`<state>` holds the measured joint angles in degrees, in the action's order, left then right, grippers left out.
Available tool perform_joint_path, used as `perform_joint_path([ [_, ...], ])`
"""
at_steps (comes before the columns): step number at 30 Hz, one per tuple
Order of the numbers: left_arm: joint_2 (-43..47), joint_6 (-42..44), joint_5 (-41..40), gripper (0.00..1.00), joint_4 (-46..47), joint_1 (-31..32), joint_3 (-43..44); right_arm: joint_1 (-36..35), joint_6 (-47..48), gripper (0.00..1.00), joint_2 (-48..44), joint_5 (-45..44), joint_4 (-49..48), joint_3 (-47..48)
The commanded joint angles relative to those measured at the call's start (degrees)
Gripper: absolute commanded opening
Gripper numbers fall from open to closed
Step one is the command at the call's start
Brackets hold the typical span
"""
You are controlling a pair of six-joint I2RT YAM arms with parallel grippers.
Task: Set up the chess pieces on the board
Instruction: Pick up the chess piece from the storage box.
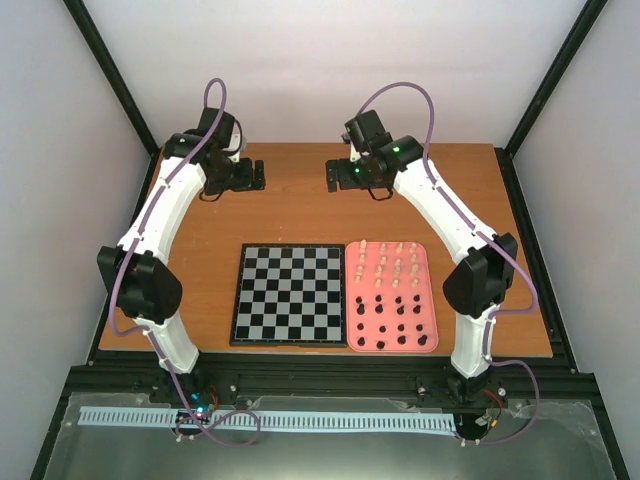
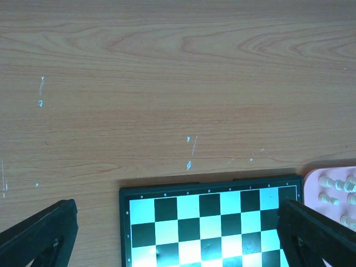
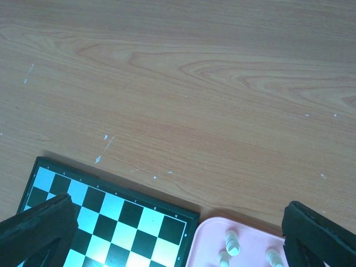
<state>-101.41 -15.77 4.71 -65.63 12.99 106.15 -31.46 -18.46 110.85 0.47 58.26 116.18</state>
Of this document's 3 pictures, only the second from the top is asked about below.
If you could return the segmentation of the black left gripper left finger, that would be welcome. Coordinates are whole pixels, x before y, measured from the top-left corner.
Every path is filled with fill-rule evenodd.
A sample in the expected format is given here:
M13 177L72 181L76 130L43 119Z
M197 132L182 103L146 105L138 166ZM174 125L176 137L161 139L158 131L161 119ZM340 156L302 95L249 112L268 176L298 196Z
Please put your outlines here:
M67 266L77 232L75 201L60 200L1 232L1 266Z

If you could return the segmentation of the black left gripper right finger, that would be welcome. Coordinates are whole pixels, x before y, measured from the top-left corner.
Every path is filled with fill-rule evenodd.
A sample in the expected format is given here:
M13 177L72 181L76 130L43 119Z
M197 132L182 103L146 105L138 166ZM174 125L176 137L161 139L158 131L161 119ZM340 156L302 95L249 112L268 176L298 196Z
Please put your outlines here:
M280 204L277 232L289 266L355 266L355 232L300 202Z

